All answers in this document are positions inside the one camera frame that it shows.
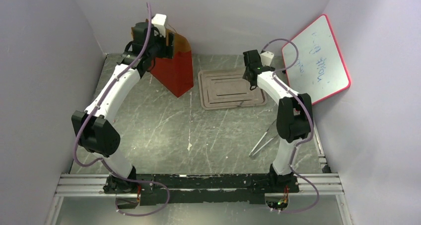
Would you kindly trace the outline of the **red framed whiteboard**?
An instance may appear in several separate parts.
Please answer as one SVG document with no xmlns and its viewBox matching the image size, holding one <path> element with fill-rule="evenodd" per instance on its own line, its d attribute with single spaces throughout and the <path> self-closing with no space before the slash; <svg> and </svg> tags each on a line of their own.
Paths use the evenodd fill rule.
<svg viewBox="0 0 421 225">
<path fill-rule="evenodd" d="M 351 77 L 326 14 L 319 16 L 281 49 L 290 88 L 310 95 L 312 104 L 351 85 Z"/>
</svg>

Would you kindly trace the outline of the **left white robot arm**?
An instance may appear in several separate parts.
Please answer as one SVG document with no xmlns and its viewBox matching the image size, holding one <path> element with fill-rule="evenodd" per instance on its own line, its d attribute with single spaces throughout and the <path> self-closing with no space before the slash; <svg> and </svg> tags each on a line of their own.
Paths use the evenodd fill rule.
<svg viewBox="0 0 421 225">
<path fill-rule="evenodd" d="M 146 72 L 151 71 L 157 58 L 173 58 L 174 34 L 167 33 L 166 23 L 155 20 L 139 22 L 132 27 L 130 41 L 117 61 L 108 82 L 83 111 L 75 111 L 71 117 L 76 139 L 73 159 L 81 167 L 93 163 L 82 163 L 77 159 L 78 147 L 94 154 L 95 162 L 102 162 L 125 193 L 137 188 L 135 167 L 119 150 L 121 137 L 112 126 L 112 121 L 131 89 Z"/>
</svg>

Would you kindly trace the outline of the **red brown paper bag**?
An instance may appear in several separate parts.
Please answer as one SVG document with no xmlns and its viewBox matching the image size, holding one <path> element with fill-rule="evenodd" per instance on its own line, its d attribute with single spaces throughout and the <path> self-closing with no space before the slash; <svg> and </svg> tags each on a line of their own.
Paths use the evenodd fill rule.
<svg viewBox="0 0 421 225">
<path fill-rule="evenodd" d="M 151 73 L 174 96 L 179 98 L 194 86 L 193 59 L 191 46 L 187 38 L 181 34 L 173 33 L 175 39 L 172 59 L 144 57 L 142 55 L 135 68 L 141 77 L 146 72 Z"/>
</svg>

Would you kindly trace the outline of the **metal baking tray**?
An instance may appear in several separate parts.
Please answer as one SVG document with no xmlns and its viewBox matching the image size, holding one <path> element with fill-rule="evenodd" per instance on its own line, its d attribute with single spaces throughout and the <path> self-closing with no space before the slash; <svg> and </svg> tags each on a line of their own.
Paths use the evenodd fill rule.
<svg viewBox="0 0 421 225">
<path fill-rule="evenodd" d="M 265 92 L 250 90 L 250 83 L 243 79 L 244 72 L 244 69 L 200 71 L 201 106 L 205 110 L 217 110 L 266 105 Z"/>
</svg>

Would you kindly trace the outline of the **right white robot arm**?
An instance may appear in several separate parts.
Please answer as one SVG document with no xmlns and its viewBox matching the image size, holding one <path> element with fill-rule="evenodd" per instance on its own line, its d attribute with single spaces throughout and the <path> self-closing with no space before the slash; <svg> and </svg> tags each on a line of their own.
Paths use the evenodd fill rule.
<svg viewBox="0 0 421 225">
<path fill-rule="evenodd" d="M 278 105 L 277 133 L 281 138 L 278 153 L 271 165 L 275 173 L 268 178 L 268 187 L 280 192 L 287 185 L 286 175 L 295 174 L 293 169 L 296 154 L 303 143 L 314 135 L 311 97 L 291 89 L 271 67 L 274 54 L 258 50 L 243 52 L 245 72 L 243 78 L 250 89 L 263 90 Z"/>
</svg>

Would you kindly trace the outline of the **aluminium rail frame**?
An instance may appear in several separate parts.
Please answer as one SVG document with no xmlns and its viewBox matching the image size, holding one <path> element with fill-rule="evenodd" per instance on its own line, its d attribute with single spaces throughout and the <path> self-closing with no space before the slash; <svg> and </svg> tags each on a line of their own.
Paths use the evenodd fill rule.
<svg viewBox="0 0 421 225">
<path fill-rule="evenodd" d="M 261 172 L 274 159 L 278 140 L 269 143 L 256 158 L 248 153 L 263 134 L 258 130 L 228 133 L 212 129 L 195 132 L 190 150 L 179 147 L 181 159 L 173 165 L 183 172 Z M 327 169 L 319 134 L 299 149 L 295 168 L 305 177 L 302 188 L 291 195 L 286 213 L 262 209 L 245 202 L 170 204 L 136 208 L 126 215 L 115 208 L 115 196 L 104 194 L 105 174 L 64 174 L 57 185 L 47 216 L 49 225 L 352 225 L 343 185 L 338 174 Z"/>
</svg>

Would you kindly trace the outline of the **metal tongs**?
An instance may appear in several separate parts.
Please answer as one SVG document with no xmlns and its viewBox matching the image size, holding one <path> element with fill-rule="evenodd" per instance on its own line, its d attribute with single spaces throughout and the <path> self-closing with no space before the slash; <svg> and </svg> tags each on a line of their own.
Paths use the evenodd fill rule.
<svg viewBox="0 0 421 225">
<path fill-rule="evenodd" d="M 274 120 L 269 127 L 266 129 L 266 131 L 263 133 L 263 135 L 260 137 L 260 139 L 257 141 L 257 143 L 254 145 L 252 150 L 249 153 L 249 157 L 256 156 L 263 148 L 265 148 L 269 143 L 271 143 L 274 139 L 278 137 L 276 130 L 276 120 Z"/>
</svg>

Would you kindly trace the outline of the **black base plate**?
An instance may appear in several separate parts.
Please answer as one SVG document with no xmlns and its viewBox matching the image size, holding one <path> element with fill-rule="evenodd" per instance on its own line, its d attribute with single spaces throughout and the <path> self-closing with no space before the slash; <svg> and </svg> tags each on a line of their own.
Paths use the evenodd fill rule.
<svg viewBox="0 0 421 225">
<path fill-rule="evenodd" d="M 105 194 L 132 194 L 140 205 L 150 206 L 181 203 L 248 202 L 263 205 L 267 194 L 299 192 L 297 178 L 292 174 L 137 174 L 138 183 L 108 176 Z"/>
</svg>

